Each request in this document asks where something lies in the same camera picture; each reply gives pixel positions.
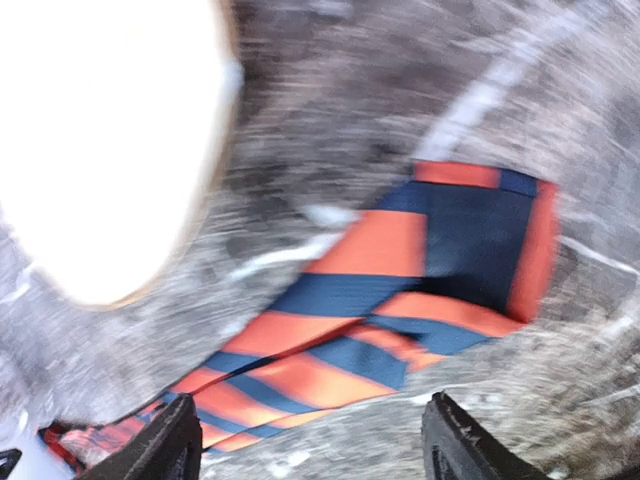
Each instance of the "textured gray background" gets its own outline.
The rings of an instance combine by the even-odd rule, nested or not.
[[[2,358],[22,371],[40,421],[113,420],[197,365],[301,263],[235,282],[232,272],[333,231],[303,206],[358,208],[380,195],[470,82],[575,3],[238,0],[247,83],[232,167],[201,234],[152,295],[79,311],[20,275],[27,262],[0,231]],[[557,478],[596,479],[638,456],[639,9],[589,2],[585,28],[538,52],[451,155],[562,188],[563,246],[535,325],[413,375],[401,395],[206,461],[204,478],[422,478],[420,416],[442,388]],[[472,96],[467,116],[485,100]],[[11,414],[19,401],[0,406]]]

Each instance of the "orange and navy striped cloth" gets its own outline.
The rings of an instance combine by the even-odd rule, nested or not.
[[[419,163],[156,403],[66,440],[116,451],[176,394],[191,393],[204,448],[220,454],[391,395],[408,372],[533,320],[552,274],[556,195],[510,170]]]

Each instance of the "striped fabric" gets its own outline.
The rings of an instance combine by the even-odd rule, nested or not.
[[[71,431],[126,444],[178,393],[220,454],[403,387],[408,372],[515,332],[549,284],[556,187],[483,166],[420,163],[245,330],[154,405]]]

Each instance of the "white oval object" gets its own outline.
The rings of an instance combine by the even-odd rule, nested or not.
[[[241,85],[227,14],[0,1],[0,208],[70,300],[130,301],[194,229]]]

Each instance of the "gray marbled surface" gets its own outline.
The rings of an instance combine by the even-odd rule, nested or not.
[[[578,3],[585,20],[574,30],[575,18],[560,22],[570,35],[539,44],[531,62],[531,38]],[[37,274],[21,276],[27,262],[0,231],[0,348],[23,372],[40,421],[107,422],[193,368],[301,262],[234,280],[238,268],[339,231],[303,207],[366,205],[405,171],[425,132],[446,133],[438,128],[455,118],[469,128],[451,159],[561,186],[562,249],[537,322],[413,375],[403,394],[205,461],[203,477],[423,478],[420,416],[443,388],[557,478],[596,479],[633,462],[640,4],[238,0],[236,13],[247,84],[232,167],[202,232],[156,291],[115,312],[77,310]],[[533,64],[474,121],[487,96],[472,82],[518,51],[504,78]],[[454,115],[453,102],[469,92]],[[13,400],[0,402],[4,413]]]

